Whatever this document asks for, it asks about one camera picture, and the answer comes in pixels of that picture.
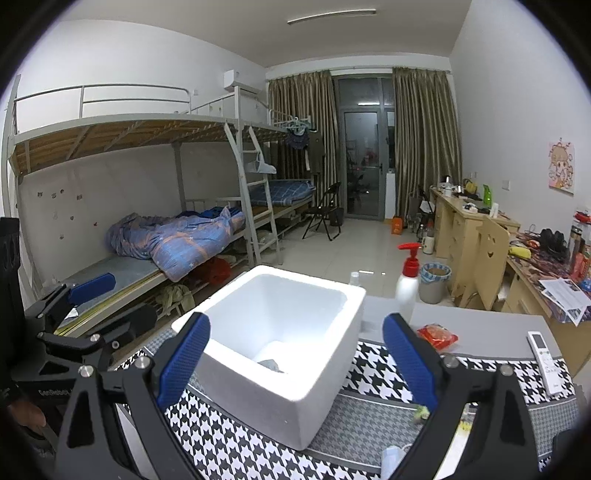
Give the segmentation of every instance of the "white remote control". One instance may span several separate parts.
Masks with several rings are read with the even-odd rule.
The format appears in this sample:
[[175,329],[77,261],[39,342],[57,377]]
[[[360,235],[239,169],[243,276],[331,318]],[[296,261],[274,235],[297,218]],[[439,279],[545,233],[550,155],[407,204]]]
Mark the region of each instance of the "white remote control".
[[527,339],[530,342],[531,349],[534,351],[535,359],[540,366],[542,380],[548,395],[553,396],[562,392],[562,382],[558,374],[560,371],[552,356],[550,350],[540,332],[527,332]]

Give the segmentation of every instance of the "blue checkered bedding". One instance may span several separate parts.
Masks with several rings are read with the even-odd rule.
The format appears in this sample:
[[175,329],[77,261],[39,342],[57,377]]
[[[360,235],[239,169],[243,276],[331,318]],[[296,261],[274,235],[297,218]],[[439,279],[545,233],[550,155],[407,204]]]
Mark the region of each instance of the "blue checkered bedding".
[[224,250],[234,232],[244,226],[244,214],[224,207],[216,218],[142,217],[132,213],[111,226],[110,248],[122,257],[152,259],[172,281]]
[[[270,180],[269,188],[273,205],[282,207],[309,197],[316,189],[310,180]],[[267,205],[264,185],[257,185],[250,190],[250,194],[253,205]]]

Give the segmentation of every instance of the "air conditioner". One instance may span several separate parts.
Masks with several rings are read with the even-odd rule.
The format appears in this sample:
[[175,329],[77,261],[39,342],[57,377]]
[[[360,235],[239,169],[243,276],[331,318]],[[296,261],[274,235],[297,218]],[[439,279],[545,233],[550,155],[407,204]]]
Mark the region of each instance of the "air conditioner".
[[261,89],[253,87],[248,83],[249,82],[247,81],[247,79],[241,78],[240,72],[237,70],[228,70],[223,74],[223,87],[228,92],[233,92],[234,87],[240,87],[243,90],[243,92],[248,92],[254,96],[261,93]]

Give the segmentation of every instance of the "mattress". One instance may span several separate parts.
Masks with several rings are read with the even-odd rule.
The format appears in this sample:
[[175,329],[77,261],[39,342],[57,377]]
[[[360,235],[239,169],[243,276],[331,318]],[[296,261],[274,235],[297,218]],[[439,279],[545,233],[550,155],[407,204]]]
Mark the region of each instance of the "mattress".
[[111,273],[115,277],[115,288],[107,293],[100,295],[99,297],[87,301],[77,307],[78,317],[73,317],[64,320],[58,329],[58,333],[73,324],[81,322],[91,311],[96,308],[101,308],[104,304],[109,304],[111,300],[120,296],[128,288],[141,284],[144,281],[149,280],[155,275],[159,275],[160,269],[151,260],[139,260],[132,257],[119,257],[113,255],[101,260],[90,267],[86,267],[84,270],[80,270],[71,277],[65,280],[66,283],[70,284],[81,284],[86,281],[92,280],[93,278],[104,275],[105,273]]
[[[289,206],[312,195],[316,187],[310,180],[270,180],[271,201],[273,205]],[[265,185],[257,185],[250,190],[253,205],[266,206]]]

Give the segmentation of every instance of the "orange box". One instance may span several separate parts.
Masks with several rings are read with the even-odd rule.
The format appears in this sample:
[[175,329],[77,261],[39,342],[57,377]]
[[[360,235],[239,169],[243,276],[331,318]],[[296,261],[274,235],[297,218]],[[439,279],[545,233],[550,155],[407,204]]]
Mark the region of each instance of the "orange box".
[[402,233],[402,219],[400,217],[394,217],[392,219],[392,234],[400,235]]

